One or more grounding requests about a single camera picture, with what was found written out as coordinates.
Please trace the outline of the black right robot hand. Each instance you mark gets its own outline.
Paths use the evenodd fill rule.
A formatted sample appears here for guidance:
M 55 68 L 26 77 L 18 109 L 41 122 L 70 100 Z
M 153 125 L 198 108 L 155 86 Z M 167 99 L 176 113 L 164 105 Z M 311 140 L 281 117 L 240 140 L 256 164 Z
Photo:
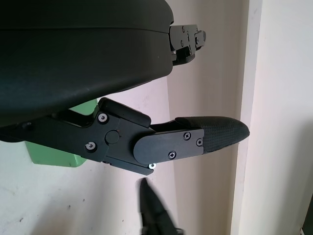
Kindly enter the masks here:
M 185 234 L 183 229 L 174 225 L 167 209 L 148 183 L 147 178 L 140 179 L 138 195 L 142 235 Z

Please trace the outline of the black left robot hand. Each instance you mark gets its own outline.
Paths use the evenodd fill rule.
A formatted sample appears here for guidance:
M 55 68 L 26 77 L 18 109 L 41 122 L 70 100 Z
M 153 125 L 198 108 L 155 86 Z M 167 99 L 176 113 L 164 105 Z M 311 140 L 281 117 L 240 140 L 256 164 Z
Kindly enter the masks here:
M 136 172 L 214 152 L 250 134 L 230 117 L 149 116 L 107 98 L 169 75 L 205 45 L 164 0 L 3 0 L 0 139 Z

